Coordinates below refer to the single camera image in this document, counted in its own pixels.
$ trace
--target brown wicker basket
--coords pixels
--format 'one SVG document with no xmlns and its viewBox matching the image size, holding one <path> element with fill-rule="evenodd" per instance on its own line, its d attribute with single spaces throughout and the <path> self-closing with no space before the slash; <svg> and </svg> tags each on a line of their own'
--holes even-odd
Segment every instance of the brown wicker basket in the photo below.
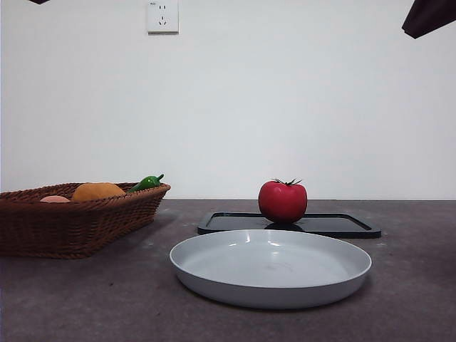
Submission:
<svg viewBox="0 0 456 342">
<path fill-rule="evenodd" d="M 43 203 L 49 195 L 71 198 L 82 183 L 0 194 L 0 255 L 80 259 L 154 220 L 166 191 L 148 190 L 87 202 Z M 118 183 L 124 191 L 135 183 Z"/>
</svg>

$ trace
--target table surface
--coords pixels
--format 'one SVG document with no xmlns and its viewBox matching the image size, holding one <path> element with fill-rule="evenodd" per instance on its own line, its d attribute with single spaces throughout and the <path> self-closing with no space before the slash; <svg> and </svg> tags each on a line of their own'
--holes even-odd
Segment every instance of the table surface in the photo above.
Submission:
<svg viewBox="0 0 456 342">
<path fill-rule="evenodd" d="M 373 259 L 360 290 L 294 311 L 220 304 L 179 282 L 168 254 L 207 212 L 258 207 L 164 200 L 152 224 L 91 258 L 0 258 L 0 341 L 456 341 L 456 201 L 309 201 L 383 236 L 346 240 Z"/>
</svg>

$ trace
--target toy fruit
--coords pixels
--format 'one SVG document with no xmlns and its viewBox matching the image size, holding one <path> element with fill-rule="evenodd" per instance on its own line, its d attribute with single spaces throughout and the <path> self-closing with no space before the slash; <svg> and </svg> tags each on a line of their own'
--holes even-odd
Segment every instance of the toy fruit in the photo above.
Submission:
<svg viewBox="0 0 456 342">
<path fill-rule="evenodd" d="M 83 202 L 123 194 L 125 192 L 113 183 L 84 183 L 76 188 L 71 200 Z"/>
<path fill-rule="evenodd" d="M 134 187 L 127 190 L 127 192 L 135 192 L 135 191 L 150 189 L 151 187 L 159 187 L 160 180 L 163 178 L 163 176 L 164 176 L 163 174 L 161 174 L 158 177 L 148 176 L 148 177 L 144 178 L 141 182 L 137 183 Z"/>
<path fill-rule="evenodd" d="M 277 223 L 293 223 L 301 219 L 307 209 L 307 192 L 299 182 L 275 179 L 265 183 L 259 191 L 259 211 Z"/>
<path fill-rule="evenodd" d="M 40 202 L 65 203 L 65 202 L 70 202 L 70 200 L 68 198 L 63 197 L 63 196 L 52 195 L 52 196 L 46 196 L 46 197 L 40 199 Z"/>
</svg>

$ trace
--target plate rim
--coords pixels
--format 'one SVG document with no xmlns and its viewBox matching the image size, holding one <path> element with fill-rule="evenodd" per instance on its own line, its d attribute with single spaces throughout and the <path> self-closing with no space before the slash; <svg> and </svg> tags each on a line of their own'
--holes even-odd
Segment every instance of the plate rim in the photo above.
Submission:
<svg viewBox="0 0 456 342">
<path fill-rule="evenodd" d="M 174 250 L 176 250 L 176 248 L 178 248 L 178 246 L 180 246 L 181 244 L 184 244 L 185 242 L 188 242 L 189 240 L 193 240 L 193 239 L 196 239 L 196 238 L 203 238 L 203 237 L 207 237 L 208 238 L 208 237 L 210 237 L 210 236 L 212 236 L 214 234 L 229 234 L 229 233 L 233 233 L 233 232 L 255 232 L 255 234 L 263 234 L 263 233 L 259 233 L 259 232 L 279 232 L 280 234 L 305 234 L 306 236 L 312 236 L 312 237 L 315 237 L 317 239 L 336 240 L 338 243 L 347 244 L 349 246 L 355 247 L 355 249 L 358 249 L 362 254 L 367 256 L 367 258 L 368 258 L 368 266 L 366 267 L 366 269 L 364 269 L 363 271 L 355 274 L 354 276 L 347 277 L 346 279 L 343 279 L 343 280 L 340 280 L 340 281 L 333 281 L 331 283 L 328 282 L 328 283 L 325 283 L 325 284 L 317 284 L 317 285 L 309 285 L 309 286 L 262 286 L 262 285 L 236 284 L 236 283 L 232 283 L 232 282 L 217 281 L 217 280 L 209 279 L 209 278 L 206 278 L 206 277 L 203 277 L 203 276 L 198 276 L 196 274 L 193 274 L 193 273 L 183 269 L 172 258 L 172 254 L 173 254 Z M 340 240 L 340 239 L 336 239 L 336 238 L 333 238 L 333 237 L 326 237 L 324 235 L 305 233 L 305 232 L 284 231 L 284 230 L 278 230 L 278 229 L 268 229 L 268 230 L 237 229 L 237 230 L 228 230 L 228 231 L 223 231 L 223 232 L 213 232 L 211 234 L 197 235 L 195 237 L 190 237 L 188 239 L 185 239 L 184 241 L 179 242 L 173 248 L 171 248 L 170 253 L 169 253 L 169 258 L 170 258 L 170 261 L 172 262 L 173 266 L 176 269 L 178 269 L 179 271 L 184 272 L 184 273 L 186 273 L 186 274 L 188 274 L 190 276 L 193 276 L 194 278 L 198 278 L 198 279 L 201 279 L 201 280 L 204 280 L 204 281 L 211 281 L 213 283 L 223 284 L 223 285 L 239 286 L 239 287 L 252 288 L 252 289 L 271 289 L 271 290 L 274 290 L 274 289 L 313 289 L 313 288 L 318 288 L 318 287 L 339 285 L 339 284 L 343 284 L 343 283 L 346 283 L 346 282 L 353 281 L 355 279 L 361 278 L 362 276 L 366 275 L 371 270 L 372 265 L 373 265 L 372 258 L 369 255 L 369 253 L 366 252 L 364 249 L 356 246 L 355 244 L 351 244 L 350 242 L 343 241 L 343 240 Z"/>
</svg>

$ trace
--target black tray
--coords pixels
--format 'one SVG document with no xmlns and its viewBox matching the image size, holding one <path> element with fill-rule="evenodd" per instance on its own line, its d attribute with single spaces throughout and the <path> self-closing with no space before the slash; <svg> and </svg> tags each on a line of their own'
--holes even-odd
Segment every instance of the black tray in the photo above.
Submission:
<svg viewBox="0 0 456 342">
<path fill-rule="evenodd" d="M 348 214 L 305 214 L 293 224 L 273 223 L 262 214 L 249 212 L 210 212 L 198 226 L 198 234 L 238 229 L 279 229 L 347 239 L 381 237 L 381 230 Z"/>
</svg>

